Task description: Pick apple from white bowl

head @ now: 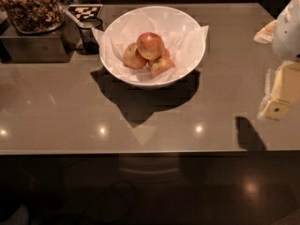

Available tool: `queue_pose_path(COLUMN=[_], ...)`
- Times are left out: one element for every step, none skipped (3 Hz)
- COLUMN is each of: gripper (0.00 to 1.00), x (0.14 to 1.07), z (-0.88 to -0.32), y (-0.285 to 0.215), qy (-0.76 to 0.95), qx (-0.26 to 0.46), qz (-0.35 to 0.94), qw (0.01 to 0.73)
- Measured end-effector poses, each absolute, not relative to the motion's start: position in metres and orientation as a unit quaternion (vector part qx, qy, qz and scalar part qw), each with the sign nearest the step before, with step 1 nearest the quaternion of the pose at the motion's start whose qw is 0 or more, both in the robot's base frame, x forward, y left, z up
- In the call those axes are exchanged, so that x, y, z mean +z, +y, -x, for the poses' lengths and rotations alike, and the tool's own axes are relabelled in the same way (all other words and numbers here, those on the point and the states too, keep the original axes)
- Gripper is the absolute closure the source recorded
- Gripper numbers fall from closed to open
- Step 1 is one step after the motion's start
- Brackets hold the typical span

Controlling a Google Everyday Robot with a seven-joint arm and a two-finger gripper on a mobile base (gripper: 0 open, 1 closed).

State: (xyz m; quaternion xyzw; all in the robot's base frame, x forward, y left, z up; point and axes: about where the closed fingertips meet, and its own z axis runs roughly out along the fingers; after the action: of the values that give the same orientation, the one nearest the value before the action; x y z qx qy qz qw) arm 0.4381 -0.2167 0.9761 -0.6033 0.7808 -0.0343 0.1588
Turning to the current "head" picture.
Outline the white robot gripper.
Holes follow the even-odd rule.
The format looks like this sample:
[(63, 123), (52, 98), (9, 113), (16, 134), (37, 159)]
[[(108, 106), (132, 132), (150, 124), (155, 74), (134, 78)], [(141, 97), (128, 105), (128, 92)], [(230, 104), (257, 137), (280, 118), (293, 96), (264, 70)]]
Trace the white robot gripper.
[(264, 97), (258, 116), (282, 119), (300, 99), (300, 0), (291, 0), (276, 19), (273, 52), (284, 61), (269, 69), (265, 77)]

